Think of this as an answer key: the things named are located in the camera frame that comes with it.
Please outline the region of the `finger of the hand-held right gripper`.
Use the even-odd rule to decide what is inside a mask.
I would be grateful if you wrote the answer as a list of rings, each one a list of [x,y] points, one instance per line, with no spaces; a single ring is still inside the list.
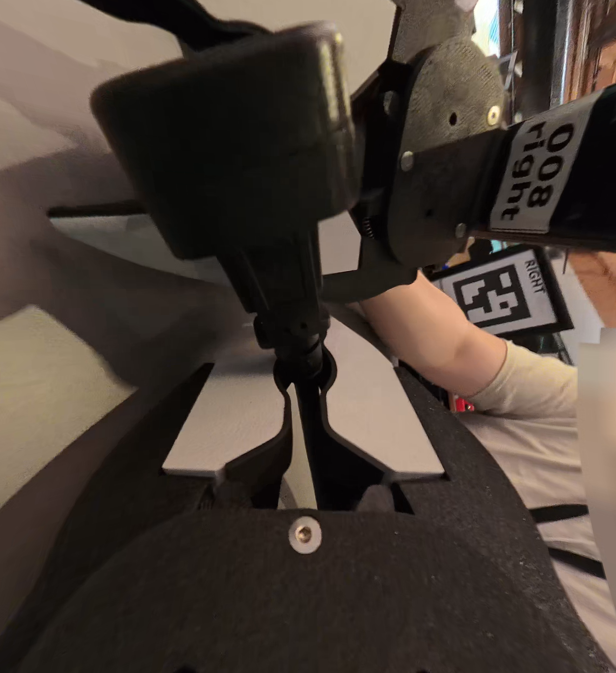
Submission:
[[[48,210],[48,219],[69,239],[127,262],[222,287],[231,286],[216,258],[175,257],[140,203],[53,206]]]
[[[272,31],[255,23],[221,20],[197,1],[84,1],[113,18],[165,30],[192,50],[206,50]]]

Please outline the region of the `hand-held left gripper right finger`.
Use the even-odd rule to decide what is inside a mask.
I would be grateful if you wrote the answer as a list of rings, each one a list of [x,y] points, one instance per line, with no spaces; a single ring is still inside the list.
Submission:
[[[331,367],[321,392],[326,430],[388,481],[443,476],[445,470],[388,358],[334,318],[323,346]]]

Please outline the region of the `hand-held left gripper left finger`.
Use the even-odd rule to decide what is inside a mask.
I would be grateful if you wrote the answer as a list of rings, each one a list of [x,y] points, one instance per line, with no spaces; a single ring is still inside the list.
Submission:
[[[255,353],[218,360],[162,469],[168,475],[225,479],[239,458],[292,431],[287,393],[274,377],[276,358]]]

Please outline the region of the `black power plug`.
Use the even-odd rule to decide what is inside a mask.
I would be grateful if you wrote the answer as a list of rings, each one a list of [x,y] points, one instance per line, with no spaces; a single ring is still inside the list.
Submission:
[[[254,315],[256,341],[272,350],[294,380],[318,379],[330,316],[321,300],[317,238],[277,241],[219,255],[245,311]]]

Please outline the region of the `person's right forearm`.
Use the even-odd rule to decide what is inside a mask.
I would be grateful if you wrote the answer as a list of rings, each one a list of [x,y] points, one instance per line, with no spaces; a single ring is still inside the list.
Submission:
[[[421,271],[412,283],[359,305],[376,335],[399,360],[464,399],[485,389],[505,363],[506,342],[472,324]]]

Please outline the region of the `framed marker sign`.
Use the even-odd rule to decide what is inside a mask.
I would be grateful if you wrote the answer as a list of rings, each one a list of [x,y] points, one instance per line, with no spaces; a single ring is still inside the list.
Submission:
[[[470,323],[504,339],[574,329],[549,257],[539,246],[512,246],[482,263],[447,268],[430,282]]]

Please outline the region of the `black desk frame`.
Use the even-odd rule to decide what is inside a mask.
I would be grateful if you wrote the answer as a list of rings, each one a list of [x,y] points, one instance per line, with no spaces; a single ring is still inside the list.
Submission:
[[[573,49],[573,1],[523,1],[519,33],[522,76],[517,110],[529,118],[566,102]]]

